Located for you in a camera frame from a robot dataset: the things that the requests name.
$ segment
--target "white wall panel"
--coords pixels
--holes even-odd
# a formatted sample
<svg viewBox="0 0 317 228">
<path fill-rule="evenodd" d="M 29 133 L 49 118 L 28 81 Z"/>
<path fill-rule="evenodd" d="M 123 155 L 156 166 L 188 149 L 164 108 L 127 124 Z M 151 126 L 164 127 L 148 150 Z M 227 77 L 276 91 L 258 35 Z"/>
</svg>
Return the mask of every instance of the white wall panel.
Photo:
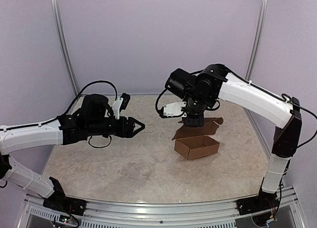
<svg viewBox="0 0 317 228">
<path fill-rule="evenodd" d="M 287 93 L 317 113 L 317 0 L 268 0 L 264 31 L 252 80 L 272 92 Z M 316 130 L 314 117 L 302 111 L 300 142 Z M 268 144 L 274 127 L 254 115 Z M 317 140 L 298 149 L 286 176 L 303 207 L 309 228 L 317 224 Z"/>
<path fill-rule="evenodd" d="M 261 0 L 59 0 L 80 88 L 158 93 L 176 68 L 223 63 L 245 76 Z M 105 86 L 86 92 L 113 93 Z"/>
<path fill-rule="evenodd" d="M 0 125 L 53 118 L 72 100 L 50 0 L 0 0 L 0 92 Z M 42 146 L 12 156 L 41 173 L 51 151 Z M 16 227 L 25 194 L 11 183 L 0 189 L 0 227 Z"/>
</svg>

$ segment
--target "brown cardboard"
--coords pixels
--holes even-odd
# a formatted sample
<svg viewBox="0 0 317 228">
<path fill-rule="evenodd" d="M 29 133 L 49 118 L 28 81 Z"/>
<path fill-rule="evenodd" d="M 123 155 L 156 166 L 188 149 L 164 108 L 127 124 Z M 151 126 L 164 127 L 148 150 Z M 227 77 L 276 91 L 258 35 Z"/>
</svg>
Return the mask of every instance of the brown cardboard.
<svg viewBox="0 0 317 228">
<path fill-rule="evenodd" d="M 219 128 L 219 125 L 223 123 L 223 118 L 205 118 L 204 121 L 204 125 L 198 128 L 190 128 L 183 125 L 176 131 L 172 140 L 195 136 L 214 135 Z"/>
<path fill-rule="evenodd" d="M 218 152 L 219 142 L 209 136 L 197 136 L 175 141 L 175 151 L 187 160 L 194 160 Z"/>
<path fill-rule="evenodd" d="M 223 118 L 205 118 L 203 127 L 179 128 L 172 140 L 175 140 L 174 150 L 187 160 L 193 160 L 218 152 L 219 142 L 207 135 L 214 135 L 223 123 Z"/>
</svg>

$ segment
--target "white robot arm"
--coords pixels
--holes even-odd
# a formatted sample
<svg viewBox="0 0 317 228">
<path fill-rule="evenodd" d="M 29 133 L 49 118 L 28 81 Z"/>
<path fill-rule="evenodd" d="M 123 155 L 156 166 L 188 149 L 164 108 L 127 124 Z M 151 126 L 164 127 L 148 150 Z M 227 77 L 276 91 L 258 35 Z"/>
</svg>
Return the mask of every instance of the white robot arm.
<svg viewBox="0 0 317 228">
<path fill-rule="evenodd" d="M 0 179 L 37 193 L 45 199 L 44 206 L 62 211 L 69 211 L 71 207 L 72 214 L 82 215 L 86 204 L 84 200 L 66 197 L 58 180 L 33 172 L 10 154 L 42 145 L 73 144 L 97 135 L 131 138 L 145 125 L 132 117 L 120 116 L 129 99 L 130 96 L 124 93 L 110 107 L 107 97 L 87 95 L 81 108 L 72 115 L 62 114 L 31 125 L 0 126 Z"/>
<path fill-rule="evenodd" d="M 276 125 L 272 156 L 258 196 L 237 202 L 241 215 L 270 209 L 272 204 L 276 206 L 276 191 L 298 148 L 302 126 L 299 101 L 287 95 L 281 98 L 256 86 L 222 64 L 209 65 L 195 73 L 176 69 L 166 81 L 163 93 L 165 91 L 172 92 L 182 101 L 159 110 L 158 98 L 158 114 L 162 118 L 182 117 L 185 126 L 203 126 L 204 111 L 214 111 L 218 99 L 249 109 Z"/>
</svg>

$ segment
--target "marble-patterned tabletop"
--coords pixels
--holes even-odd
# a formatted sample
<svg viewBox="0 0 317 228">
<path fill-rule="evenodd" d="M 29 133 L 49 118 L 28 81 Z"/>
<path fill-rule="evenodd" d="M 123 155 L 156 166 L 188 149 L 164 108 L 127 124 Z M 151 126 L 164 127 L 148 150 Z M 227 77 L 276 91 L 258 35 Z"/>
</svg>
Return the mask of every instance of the marble-patterned tabletop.
<svg viewBox="0 0 317 228">
<path fill-rule="evenodd" d="M 243 108 L 222 101 L 219 110 L 206 112 L 205 117 L 224 119 L 212 136 L 220 142 L 219 151 L 187 161 L 171 141 L 179 119 L 161 119 L 155 100 L 132 96 L 122 112 L 146 124 L 134 138 L 112 137 L 104 149 L 86 141 L 55 146 L 44 174 L 58 179 L 67 195 L 104 201 L 189 203 L 258 193 L 268 162 Z M 163 96 L 160 107 L 175 101 Z M 108 139 L 93 137 L 91 143 L 102 146 Z"/>
</svg>

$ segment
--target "aluminum frame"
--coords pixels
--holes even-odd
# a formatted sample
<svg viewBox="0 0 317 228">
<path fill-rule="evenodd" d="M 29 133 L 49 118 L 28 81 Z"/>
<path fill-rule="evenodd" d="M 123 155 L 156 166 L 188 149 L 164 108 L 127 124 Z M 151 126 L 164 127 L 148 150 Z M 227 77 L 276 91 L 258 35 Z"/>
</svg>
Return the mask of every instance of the aluminum frame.
<svg viewBox="0 0 317 228">
<path fill-rule="evenodd" d="M 282 202 L 280 207 L 292 206 L 298 212 L 293 214 L 296 227 L 305 228 L 298 206 L 298 199 L 293 187 L 282 189 Z M 121 228 L 132 227 L 206 227 L 213 224 L 231 223 L 239 218 L 250 217 L 239 215 L 236 205 L 237 199 L 226 199 L 213 202 L 198 202 L 185 204 L 133 204 L 120 202 L 104 202 L 86 199 L 88 201 L 84 216 L 78 217 L 83 224 L 82 227 L 98 227 L 98 225 L 114 226 Z M 50 220 L 47 213 L 53 215 L 64 215 L 62 212 L 53 211 L 42 206 L 43 200 L 35 195 L 28 194 L 25 198 L 22 216 L 18 228 L 25 228 L 32 213 L 32 208 L 41 210 L 38 212 L 42 218 Z"/>
<path fill-rule="evenodd" d="M 51 2 L 52 2 L 52 9 L 53 9 L 53 15 L 54 15 L 54 19 L 55 19 L 57 36 L 58 36 L 61 52 L 63 54 L 63 59 L 65 61 L 67 74 L 68 74 L 68 77 L 70 79 L 74 94 L 77 95 L 79 93 L 79 87 L 78 87 L 76 76 L 75 76 L 75 73 L 73 71 L 73 67 L 72 67 L 72 64 L 71 64 L 71 61 L 69 58 L 69 53 L 68 53 L 68 49 L 67 49 L 67 45 L 66 45 L 66 40 L 65 40 L 64 31 L 63 31 L 63 25 L 62 25 L 61 16 L 60 16 L 58 0 L 51 0 Z"/>
<path fill-rule="evenodd" d="M 263 27 L 264 27 L 266 9 L 267 9 L 267 2 L 268 2 L 268 0 L 261 0 L 260 12 L 259 12 L 258 23 L 257 23 L 257 30 L 256 30 L 255 38 L 253 41 L 251 56 L 250 56 L 249 63 L 248 63 L 246 80 L 251 79 L 254 64 L 256 62 L 257 54 L 259 51 L 261 36 L 262 36 L 262 32 L 263 32 Z"/>
</svg>

